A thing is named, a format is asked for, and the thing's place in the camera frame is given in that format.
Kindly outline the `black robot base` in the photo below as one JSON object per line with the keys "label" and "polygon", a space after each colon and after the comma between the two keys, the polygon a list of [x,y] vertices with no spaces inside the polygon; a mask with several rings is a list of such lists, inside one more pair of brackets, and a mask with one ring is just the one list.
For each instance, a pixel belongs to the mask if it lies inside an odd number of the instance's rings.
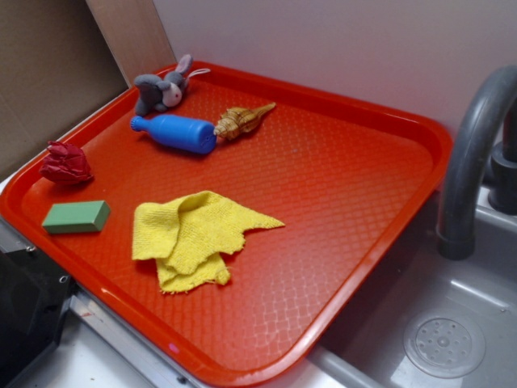
{"label": "black robot base", "polygon": [[1,254],[1,386],[58,348],[75,282],[43,251]]}

